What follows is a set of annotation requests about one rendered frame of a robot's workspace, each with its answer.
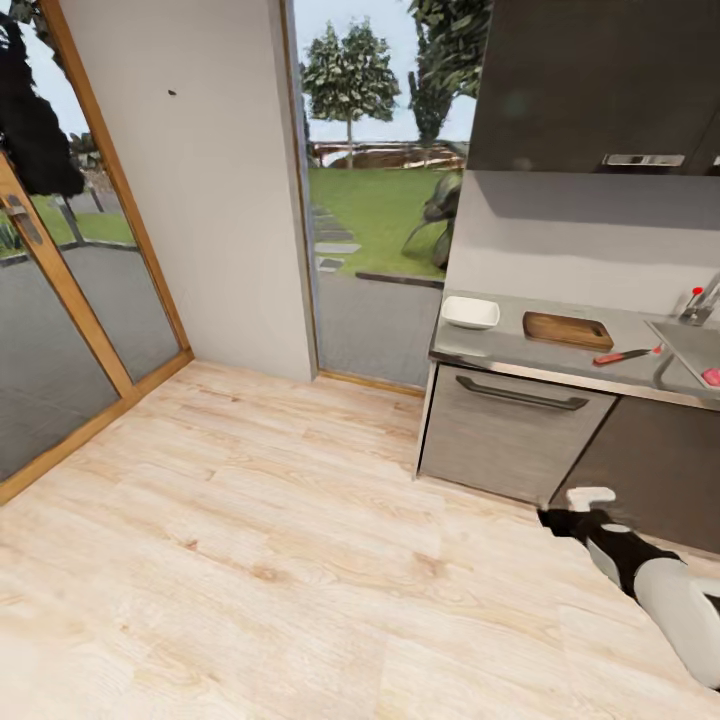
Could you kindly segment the parer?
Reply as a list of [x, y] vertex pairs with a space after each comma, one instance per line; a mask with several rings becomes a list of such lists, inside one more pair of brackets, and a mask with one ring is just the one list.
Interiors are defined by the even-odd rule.
[[618, 360], [621, 360], [621, 359], [624, 359], [627, 357], [632, 357], [633, 355], [646, 353], [647, 351], [648, 351], [647, 349], [639, 349], [639, 350], [634, 350], [634, 351], [627, 351], [624, 353], [617, 353], [616, 355], [605, 355], [604, 357], [593, 359], [593, 361], [597, 365], [602, 365], [604, 363], [611, 363], [613, 361], [618, 361]]

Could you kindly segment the cutting board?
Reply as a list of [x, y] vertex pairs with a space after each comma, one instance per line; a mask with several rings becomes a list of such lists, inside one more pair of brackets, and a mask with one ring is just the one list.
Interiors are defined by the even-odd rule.
[[614, 341], [600, 321], [527, 311], [524, 323], [529, 337], [603, 349], [614, 347]]

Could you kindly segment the bowl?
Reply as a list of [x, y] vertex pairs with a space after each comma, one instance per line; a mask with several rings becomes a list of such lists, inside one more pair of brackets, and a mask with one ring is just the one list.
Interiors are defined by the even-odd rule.
[[460, 329], [488, 331], [497, 326], [500, 310], [497, 303], [466, 297], [449, 297], [442, 307], [443, 319]]

